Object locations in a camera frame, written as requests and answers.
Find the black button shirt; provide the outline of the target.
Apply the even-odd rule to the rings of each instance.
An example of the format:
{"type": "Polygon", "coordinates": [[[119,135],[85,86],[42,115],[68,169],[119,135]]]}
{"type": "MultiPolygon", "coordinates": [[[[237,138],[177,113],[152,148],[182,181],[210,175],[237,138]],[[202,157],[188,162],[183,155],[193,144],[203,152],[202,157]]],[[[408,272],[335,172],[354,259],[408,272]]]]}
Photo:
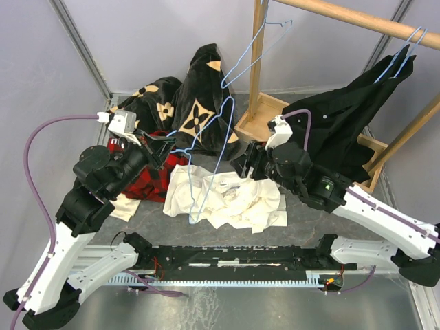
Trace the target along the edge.
{"type": "Polygon", "coordinates": [[[369,180],[364,169],[374,151],[358,143],[358,135],[375,117],[397,86],[413,73],[411,56],[395,79],[374,83],[394,55],[385,56],[370,70],[341,89],[334,89],[289,104],[282,110],[291,126],[291,140],[306,145],[314,164],[363,183],[369,180]]]}

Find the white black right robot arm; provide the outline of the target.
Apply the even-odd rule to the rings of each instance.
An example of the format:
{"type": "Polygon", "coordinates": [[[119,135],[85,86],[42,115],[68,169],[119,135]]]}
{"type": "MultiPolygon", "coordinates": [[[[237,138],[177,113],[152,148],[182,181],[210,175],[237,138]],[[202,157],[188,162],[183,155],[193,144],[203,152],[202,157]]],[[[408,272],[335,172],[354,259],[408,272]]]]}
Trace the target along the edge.
{"type": "Polygon", "coordinates": [[[251,142],[231,165],[242,178],[270,179],[305,205],[351,220],[381,237],[379,241],[336,236],[316,250],[325,269],[360,263],[394,267],[407,280],[425,287],[439,282],[439,226],[412,218],[374,198],[349,178],[314,164],[294,142],[268,147],[251,142]]]}

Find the white dress shirt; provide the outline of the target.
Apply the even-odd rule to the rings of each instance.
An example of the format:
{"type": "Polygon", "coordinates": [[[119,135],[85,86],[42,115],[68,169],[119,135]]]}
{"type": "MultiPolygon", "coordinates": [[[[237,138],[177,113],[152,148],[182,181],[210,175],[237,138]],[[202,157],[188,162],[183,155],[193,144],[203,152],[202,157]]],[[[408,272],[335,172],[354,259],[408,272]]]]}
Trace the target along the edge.
{"type": "Polygon", "coordinates": [[[241,179],[234,172],[214,174],[195,165],[177,165],[172,171],[163,213],[187,214],[191,223],[205,219],[216,229],[225,224],[249,228],[253,234],[287,226],[285,196],[271,180],[241,179]]]}

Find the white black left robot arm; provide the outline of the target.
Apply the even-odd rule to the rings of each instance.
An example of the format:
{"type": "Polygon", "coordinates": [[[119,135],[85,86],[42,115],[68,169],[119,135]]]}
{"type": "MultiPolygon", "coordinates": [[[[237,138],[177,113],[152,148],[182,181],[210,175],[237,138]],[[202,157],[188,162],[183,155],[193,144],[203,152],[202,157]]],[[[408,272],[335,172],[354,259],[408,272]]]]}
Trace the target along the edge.
{"type": "Polygon", "coordinates": [[[60,329],[78,312],[87,297],[111,277],[153,260],[153,247],[139,234],[127,235],[98,262],[72,276],[71,269],[85,246],[114,211],[113,202],[146,168],[159,169],[175,145],[171,136],[138,131],[140,143],[117,156],[102,145],[85,149],[73,167],[74,187],[56,213],[51,239],[28,280],[7,291],[4,303],[25,311],[28,329],[60,329]]]}

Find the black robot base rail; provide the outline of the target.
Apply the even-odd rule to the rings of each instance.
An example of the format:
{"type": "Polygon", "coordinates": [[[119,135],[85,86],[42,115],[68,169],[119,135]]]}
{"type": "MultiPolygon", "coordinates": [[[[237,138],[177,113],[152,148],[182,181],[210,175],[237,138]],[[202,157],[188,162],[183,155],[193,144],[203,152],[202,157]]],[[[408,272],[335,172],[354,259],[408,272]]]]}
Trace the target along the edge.
{"type": "Polygon", "coordinates": [[[312,271],[356,270],[356,263],[336,261],[330,255],[334,234],[325,235],[317,247],[288,246],[153,246],[137,233],[126,234],[121,244],[134,249],[130,269],[152,282],[181,284],[277,285],[305,284],[312,271]]]}

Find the red black plaid shirt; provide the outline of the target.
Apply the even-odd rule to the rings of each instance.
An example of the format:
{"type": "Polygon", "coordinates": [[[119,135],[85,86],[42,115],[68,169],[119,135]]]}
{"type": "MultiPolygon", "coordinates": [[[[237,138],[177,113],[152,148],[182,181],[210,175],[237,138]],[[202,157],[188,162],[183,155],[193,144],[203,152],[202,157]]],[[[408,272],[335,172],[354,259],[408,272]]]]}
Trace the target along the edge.
{"type": "MultiPolygon", "coordinates": [[[[152,136],[166,136],[166,131],[155,131],[152,136]]],[[[121,137],[111,136],[107,142],[107,148],[113,154],[122,154],[128,149],[129,143],[121,137]]],[[[150,200],[164,203],[171,181],[171,173],[176,165],[188,165],[188,159],[179,153],[170,154],[163,164],[163,168],[155,170],[145,168],[137,180],[129,185],[122,194],[129,199],[150,200]]]]}

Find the light blue hanger with shirt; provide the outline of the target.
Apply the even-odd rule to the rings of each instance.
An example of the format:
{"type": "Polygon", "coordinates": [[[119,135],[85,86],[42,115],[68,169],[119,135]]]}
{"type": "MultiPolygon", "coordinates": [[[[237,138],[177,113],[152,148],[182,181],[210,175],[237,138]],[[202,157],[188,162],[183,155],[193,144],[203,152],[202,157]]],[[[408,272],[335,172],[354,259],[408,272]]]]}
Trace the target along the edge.
{"type": "Polygon", "coordinates": [[[405,43],[401,46],[400,50],[395,53],[393,58],[391,59],[390,63],[386,67],[386,69],[376,78],[374,83],[378,83],[383,78],[386,77],[388,73],[392,74],[388,78],[395,79],[398,77],[406,63],[408,62],[409,58],[412,56],[413,52],[417,48],[417,46],[422,42],[425,35],[427,35],[428,29],[423,26],[419,26],[416,28],[412,34],[406,39],[405,43]],[[417,37],[417,41],[413,45],[413,47],[410,47],[410,42],[415,37],[415,35],[421,32],[421,35],[417,37]]]}

